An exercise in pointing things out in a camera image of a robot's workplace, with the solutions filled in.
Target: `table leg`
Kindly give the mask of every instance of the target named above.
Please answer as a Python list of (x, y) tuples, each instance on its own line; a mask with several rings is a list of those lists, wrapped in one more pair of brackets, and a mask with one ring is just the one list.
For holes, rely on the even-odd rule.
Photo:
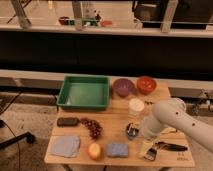
[(106, 171), (106, 169), (107, 169), (107, 166), (105, 165), (104, 168), (103, 168), (103, 171)]
[(171, 167), (162, 167), (159, 171), (167, 171), (169, 170)]
[(68, 164), (62, 164), (65, 171), (73, 171)]

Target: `white container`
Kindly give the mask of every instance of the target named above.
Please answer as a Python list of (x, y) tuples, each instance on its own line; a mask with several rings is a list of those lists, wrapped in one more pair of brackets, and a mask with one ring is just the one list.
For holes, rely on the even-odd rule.
[(129, 101), (129, 114), (138, 116), (144, 109), (144, 102), (139, 98), (134, 98)]

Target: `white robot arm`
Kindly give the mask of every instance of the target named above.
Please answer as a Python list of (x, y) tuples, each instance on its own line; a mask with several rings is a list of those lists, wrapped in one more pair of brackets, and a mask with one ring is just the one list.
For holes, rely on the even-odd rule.
[(141, 122), (140, 134), (146, 139), (153, 139), (168, 125), (184, 132), (213, 152), (213, 126), (194, 119), (185, 111), (185, 103), (178, 98), (155, 103), (152, 114)]

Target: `orange bowl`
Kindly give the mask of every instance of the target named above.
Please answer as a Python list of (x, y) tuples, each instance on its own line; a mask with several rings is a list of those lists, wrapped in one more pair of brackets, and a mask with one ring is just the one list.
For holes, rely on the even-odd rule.
[(142, 94), (149, 94), (153, 92), (157, 87), (156, 81), (149, 76), (139, 77), (137, 80), (137, 88)]

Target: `gray cloth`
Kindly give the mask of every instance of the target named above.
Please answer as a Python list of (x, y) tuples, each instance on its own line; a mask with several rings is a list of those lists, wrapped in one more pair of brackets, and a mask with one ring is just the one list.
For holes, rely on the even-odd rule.
[(128, 145), (123, 143), (111, 143), (107, 147), (108, 157), (127, 157)]
[(61, 136), (53, 142), (50, 154), (62, 157), (76, 157), (79, 146), (79, 136)]

